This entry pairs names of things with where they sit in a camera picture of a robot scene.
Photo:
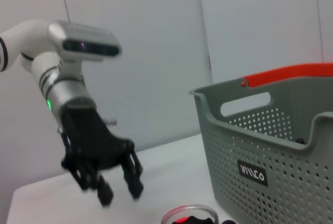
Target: green led light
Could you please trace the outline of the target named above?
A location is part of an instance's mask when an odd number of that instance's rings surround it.
[[[50,100],[47,100],[46,101],[48,107],[50,108],[50,111],[52,111],[52,104],[51,104],[51,101]]]

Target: plastic basket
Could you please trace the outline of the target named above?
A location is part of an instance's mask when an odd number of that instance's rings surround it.
[[[215,198],[240,224],[333,223],[332,91],[333,63],[321,63],[190,92]],[[221,113],[227,102],[266,92],[264,106]]]

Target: basket handle hole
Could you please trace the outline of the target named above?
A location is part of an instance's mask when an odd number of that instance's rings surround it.
[[[268,105],[270,101],[271,94],[268,92],[236,99],[224,103],[221,106],[221,114],[223,116],[230,116],[240,112],[253,110]]]

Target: black label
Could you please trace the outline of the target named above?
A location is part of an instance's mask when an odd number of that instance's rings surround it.
[[[266,171],[263,168],[238,160],[238,170],[241,176],[268,187]]]

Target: perforated basket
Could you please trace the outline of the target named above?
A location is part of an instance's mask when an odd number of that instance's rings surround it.
[[[190,92],[215,198],[240,224],[333,223],[332,91],[333,63],[324,63]],[[224,103],[266,92],[264,106],[221,113]]]

